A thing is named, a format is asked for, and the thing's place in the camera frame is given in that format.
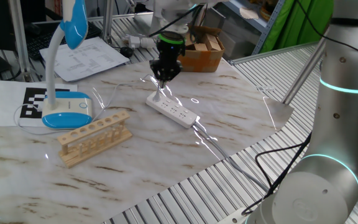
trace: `marble table surface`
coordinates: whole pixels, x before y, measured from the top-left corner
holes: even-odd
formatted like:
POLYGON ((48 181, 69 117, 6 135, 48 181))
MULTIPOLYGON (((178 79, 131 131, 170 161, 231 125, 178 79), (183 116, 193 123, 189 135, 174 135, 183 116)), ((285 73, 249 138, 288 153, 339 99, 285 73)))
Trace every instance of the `marble table surface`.
MULTIPOLYGON (((147 62, 76 82, 94 113, 118 83, 151 73, 147 62)), ((71 169, 58 156, 59 134, 34 136, 0 127, 0 223, 101 223, 217 163, 223 157, 193 128, 185 129, 145 104, 150 77, 119 86, 101 115, 126 110, 134 137, 71 169)), ((278 131, 292 113, 259 93, 230 65, 215 73, 181 73, 164 89, 198 116, 200 125, 234 154, 278 131)))

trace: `gray robot arm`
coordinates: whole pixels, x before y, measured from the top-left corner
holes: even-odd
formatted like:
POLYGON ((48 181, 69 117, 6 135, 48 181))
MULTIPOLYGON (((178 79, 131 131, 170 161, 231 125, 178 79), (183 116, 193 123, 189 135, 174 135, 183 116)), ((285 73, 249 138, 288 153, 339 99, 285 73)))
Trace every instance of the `gray robot arm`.
MULTIPOLYGON (((358 1, 335 0, 328 37, 358 49, 358 1)), ((358 51, 327 40, 309 149, 247 224, 343 224, 358 201, 358 51)))

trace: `blue desk lamp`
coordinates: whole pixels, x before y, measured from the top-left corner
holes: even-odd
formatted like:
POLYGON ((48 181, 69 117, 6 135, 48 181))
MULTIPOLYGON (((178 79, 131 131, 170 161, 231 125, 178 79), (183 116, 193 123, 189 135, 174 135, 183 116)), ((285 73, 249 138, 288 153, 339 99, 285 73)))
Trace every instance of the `blue desk lamp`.
POLYGON ((72 91, 55 91, 55 60, 60 42, 66 35, 70 49, 75 49, 88 33, 85 0, 63 0, 63 20, 57 27, 48 48, 45 73, 47 96, 42 122, 52 129, 75 129, 92 122, 92 101, 88 95, 72 91))

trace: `brown box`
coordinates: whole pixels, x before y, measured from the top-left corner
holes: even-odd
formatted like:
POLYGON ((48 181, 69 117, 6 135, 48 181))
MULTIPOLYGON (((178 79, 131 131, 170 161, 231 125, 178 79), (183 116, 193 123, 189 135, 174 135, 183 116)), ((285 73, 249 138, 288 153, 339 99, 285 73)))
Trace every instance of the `brown box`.
POLYGON ((206 44, 195 44, 194 48, 199 51, 208 51, 206 44))
MULTIPOLYGON (((216 37, 221 30, 209 27, 194 27, 197 39, 201 40, 205 34, 216 37)), ((178 60, 183 66, 183 72, 215 72, 224 53, 224 47, 219 38, 216 38, 221 50, 186 50, 185 56, 179 56, 178 60)))
POLYGON ((216 37, 205 34, 203 39, 201 40, 202 43, 206 44, 208 50, 222 50, 221 46, 218 44, 216 37))

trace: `black keyboard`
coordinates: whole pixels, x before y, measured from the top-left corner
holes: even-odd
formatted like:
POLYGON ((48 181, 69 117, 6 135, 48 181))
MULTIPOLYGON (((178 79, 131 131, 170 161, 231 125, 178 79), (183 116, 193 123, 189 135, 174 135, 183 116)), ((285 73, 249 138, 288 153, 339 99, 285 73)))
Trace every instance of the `black keyboard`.
MULTIPOLYGON (((29 57, 35 60, 40 60, 41 49, 46 49, 49 47, 50 40, 52 39, 52 35, 55 32, 59 22, 56 23, 45 23, 45 24, 37 24, 41 28, 40 35, 31 35, 26 34, 25 39, 27 41, 27 51, 29 53, 29 57)), ((88 22, 88 35, 86 35, 86 39, 90 39, 93 37, 99 36, 102 33, 102 30, 97 28, 92 23, 88 22)), ((63 38, 60 45, 66 44, 66 38, 63 38)))

